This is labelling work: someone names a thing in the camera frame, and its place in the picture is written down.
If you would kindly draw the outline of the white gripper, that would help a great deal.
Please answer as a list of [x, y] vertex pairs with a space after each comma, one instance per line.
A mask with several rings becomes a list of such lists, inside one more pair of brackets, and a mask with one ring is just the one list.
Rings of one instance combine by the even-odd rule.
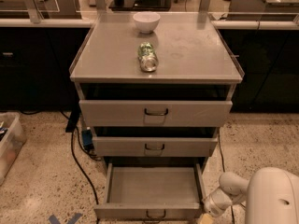
[[203, 199], [203, 204], [207, 214], [200, 216], [198, 224], [213, 224], [213, 217], [220, 217], [232, 205], [232, 200], [227, 193], [217, 187]]

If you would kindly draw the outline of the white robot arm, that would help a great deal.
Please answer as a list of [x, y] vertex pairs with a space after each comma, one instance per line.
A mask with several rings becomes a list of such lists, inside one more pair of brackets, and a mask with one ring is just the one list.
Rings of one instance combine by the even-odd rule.
[[246, 203], [245, 224], [299, 224], [299, 177], [264, 167], [250, 178], [225, 172], [219, 186], [203, 199], [198, 224], [213, 224], [227, 208]]

